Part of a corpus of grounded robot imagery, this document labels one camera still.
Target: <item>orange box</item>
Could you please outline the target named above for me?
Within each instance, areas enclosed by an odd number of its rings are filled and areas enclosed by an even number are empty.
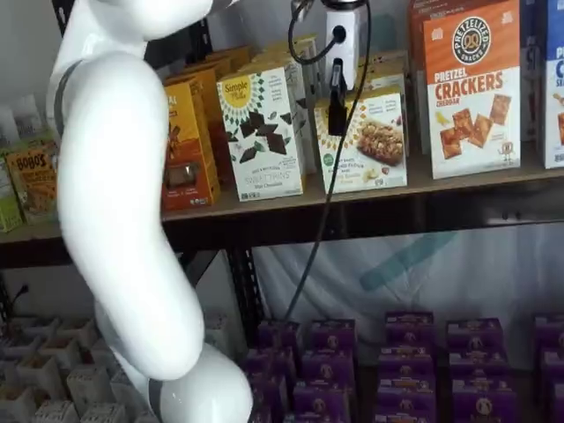
[[[162,190],[165,211],[214,204],[219,180],[202,101],[203,87],[193,78],[169,81],[167,168]]]
[[[519,0],[459,4],[423,27],[434,178],[519,167]]]

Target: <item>purple snack package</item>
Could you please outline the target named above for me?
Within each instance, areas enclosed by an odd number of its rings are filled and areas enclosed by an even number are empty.
[[[326,414],[335,421],[351,423],[348,394],[336,382],[298,381],[293,389],[293,408],[297,413]]]
[[[386,340],[389,343],[434,345],[433,313],[425,311],[386,313]]]
[[[450,350],[449,369],[452,378],[507,376],[508,355],[502,349],[487,351]]]
[[[352,350],[357,352],[356,322],[354,320],[314,320],[310,332],[313,348]]]
[[[503,349],[503,328],[499,319],[447,322],[447,347],[468,350]]]
[[[286,380],[283,375],[271,375],[264,372],[246,372],[253,391],[255,404],[271,408],[273,423],[281,423],[288,410]]]
[[[381,375],[376,402],[381,407],[428,412],[436,419],[436,390],[431,375],[401,377]]]
[[[510,379],[454,379],[452,398],[455,423],[517,421],[517,394]]]
[[[378,355],[379,371],[409,375],[434,373],[431,348],[426,345],[383,346]]]
[[[373,423],[435,423],[434,416],[425,411],[404,411],[397,407],[376,406]]]

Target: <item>logo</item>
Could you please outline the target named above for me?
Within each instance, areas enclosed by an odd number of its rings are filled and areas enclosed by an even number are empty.
[[[476,411],[482,416],[489,416],[492,413],[494,406],[492,402],[487,398],[480,398],[476,402]]]
[[[492,36],[485,20],[478,17],[466,18],[452,37],[452,51],[458,62],[476,64],[486,56]]]

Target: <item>snack box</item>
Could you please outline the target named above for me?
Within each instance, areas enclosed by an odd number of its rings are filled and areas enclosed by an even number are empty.
[[[148,410],[148,406],[141,394],[133,387],[123,370],[117,372],[109,384],[115,401],[125,406],[125,413],[129,421],[134,422],[137,416]]]
[[[447,346],[468,350],[503,348],[503,328],[499,319],[447,322]]]
[[[376,403],[382,407],[428,412],[436,419],[436,389],[434,376],[400,377],[381,375]]]
[[[35,354],[23,359],[17,367],[19,380],[45,392],[50,399],[67,399],[67,394],[53,357]]]
[[[345,104],[350,110],[356,94]],[[329,190],[341,137],[330,135],[328,100],[315,105],[325,192]],[[335,193],[407,185],[402,98],[399,86],[364,92],[354,110],[338,163]]]
[[[386,313],[386,340],[389,343],[434,345],[434,317],[429,312]]]
[[[517,394],[510,379],[455,379],[452,398],[455,423],[517,421]]]
[[[451,350],[449,370],[453,378],[500,377],[510,370],[508,356],[502,349],[486,351]]]
[[[351,423],[351,410],[346,388],[336,382],[298,381],[293,390],[296,413],[326,414],[335,421]]]
[[[519,2],[424,22],[433,178],[521,165]]]
[[[4,421],[30,423],[37,411],[31,388],[0,385],[0,415]]]
[[[291,60],[257,63],[218,82],[241,201],[301,195],[305,162]]]
[[[245,372],[256,404],[271,408],[272,422],[281,423],[288,411],[286,380],[268,372]]]
[[[83,416],[83,418],[93,404],[115,401],[109,384],[108,373],[106,373],[104,367],[77,366],[70,372],[67,385],[72,401],[77,407],[78,415]]]
[[[381,372],[398,375],[432,375],[434,360],[431,348],[426,345],[383,346],[378,354]]]
[[[127,423],[125,408],[121,404],[94,404],[80,419],[80,423]]]
[[[539,2],[542,28],[544,115],[541,152],[546,168],[564,166],[564,9],[559,0]]]
[[[33,423],[78,422],[77,410],[71,401],[45,401],[33,416]]]
[[[166,211],[215,204],[220,193],[202,85],[187,78],[165,86],[169,134],[162,203]]]

